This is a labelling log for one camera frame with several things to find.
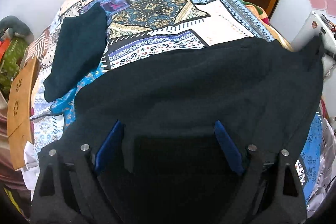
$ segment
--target black garment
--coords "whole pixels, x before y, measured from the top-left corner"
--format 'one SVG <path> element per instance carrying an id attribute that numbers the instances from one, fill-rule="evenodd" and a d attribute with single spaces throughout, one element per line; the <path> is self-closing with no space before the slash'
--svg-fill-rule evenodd
<path id="1" fill-rule="evenodd" d="M 95 69 L 106 46 L 106 14 L 96 3 L 83 15 L 66 17 L 61 26 L 44 97 L 53 102 Z"/>

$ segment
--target patchwork bedspread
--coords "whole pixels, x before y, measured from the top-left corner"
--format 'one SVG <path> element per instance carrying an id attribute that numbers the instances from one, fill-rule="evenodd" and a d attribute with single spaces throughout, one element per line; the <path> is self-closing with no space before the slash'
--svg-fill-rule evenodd
<path id="1" fill-rule="evenodd" d="M 65 96 L 48 103 L 43 82 L 51 72 L 63 19 L 81 15 L 97 2 L 108 19 L 101 62 Z M 31 95 L 35 154 L 62 137 L 63 130 L 76 119 L 75 95 L 103 73 L 161 52 L 203 48 L 243 37 L 256 36 L 269 42 L 278 39 L 291 50 L 288 42 L 267 23 L 262 9 L 242 0 L 66 0 L 51 25 L 28 48 L 26 61 L 37 55 L 41 64 Z M 303 171 L 302 184 L 311 189 L 319 169 L 321 136 L 320 117 L 316 114 L 307 140 L 309 145 L 298 161 L 302 167 L 299 171 Z M 310 192 L 305 191 L 305 196 L 309 197 Z"/>

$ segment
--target heart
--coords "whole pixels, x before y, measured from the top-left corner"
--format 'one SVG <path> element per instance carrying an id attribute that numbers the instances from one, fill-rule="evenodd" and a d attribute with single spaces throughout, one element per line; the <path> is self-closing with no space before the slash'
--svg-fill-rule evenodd
<path id="1" fill-rule="evenodd" d="M 336 17 L 336 0 L 326 0 L 328 4 L 327 14 Z"/>
<path id="2" fill-rule="evenodd" d="M 326 0 L 309 0 L 311 7 L 317 10 L 325 10 L 328 7 Z"/>

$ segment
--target green fabric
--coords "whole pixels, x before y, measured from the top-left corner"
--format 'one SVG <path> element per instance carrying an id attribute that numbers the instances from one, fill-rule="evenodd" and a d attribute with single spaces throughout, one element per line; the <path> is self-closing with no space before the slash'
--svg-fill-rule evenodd
<path id="1" fill-rule="evenodd" d="M 247 2 L 247 1 L 243 1 L 243 0 L 239 0 L 239 1 L 244 5 L 253 5 L 257 9 L 259 15 L 263 14 L 263 10 L 259 6 L 256 6 L 251 2 Z"/>
<path id="2" fill-rule="evenodd" d="M 27 42 L 20 37 L 14 37 L 4 53 L 0 63 L 0 90 L 8 100 L 11 84 L 20 71 L 20 63 L 24 56 Z"/>

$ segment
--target silver bolt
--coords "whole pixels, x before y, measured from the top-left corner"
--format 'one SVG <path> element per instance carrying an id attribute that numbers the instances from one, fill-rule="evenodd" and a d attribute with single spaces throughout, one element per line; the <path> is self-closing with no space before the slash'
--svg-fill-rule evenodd
<path id="1" fill-rule="evenodd" d="M 284 156 L 288 156 L 289 152 L 288 152 L 288 150 L 283 149 L 283 150 L 281 150 L 281 154 L 283 154 Z"/>
<path id="2" fill-rule="evenodd" d="M 88 150 L 90 148 L 90 146 L 88 145 L 88 144 L 82 144 L 81 145 L 81 150 L 82 151 L 86 151 L 86 150 Z"/>
<path id="3" fill-rule="evenodd" d="M 53 156 L 53 155 L 55 155 L 56 154 L 56 150 L 55 149 L 51 149 L 50 151 L 49 151 L 49 156 Z"/>
<path id="4" fill-rule="evenodd" d="M 257 150 L 257 147 L 254 145 L 254 144 L 249 144 L 247 146 L 247 149 L 250 150 L 250 151 L 256 151 Z"/>

